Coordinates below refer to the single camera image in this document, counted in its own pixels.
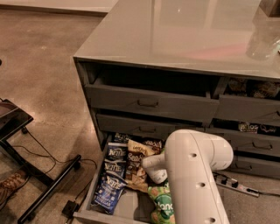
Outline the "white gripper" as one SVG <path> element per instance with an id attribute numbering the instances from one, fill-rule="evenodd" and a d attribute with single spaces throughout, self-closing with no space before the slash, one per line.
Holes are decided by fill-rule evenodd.
<path id="1" fill-rule="evenodd" d="M 167 179 L 164 153 L 144 157 L 142 160 L 142 167 L 156 184 L 161 184 Z"/>

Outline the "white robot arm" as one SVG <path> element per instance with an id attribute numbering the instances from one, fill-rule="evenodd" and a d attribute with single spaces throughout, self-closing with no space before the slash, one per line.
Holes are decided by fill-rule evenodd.
<path id="1" fill-rule="evenodd" d="M 162 154 L 143 158 L 142 167 L 155 183 L 169 182 L 176 224 L 230 224 L 213 172 L 227 169 L 233 157 L 223 137 L 179 129 Z"/>

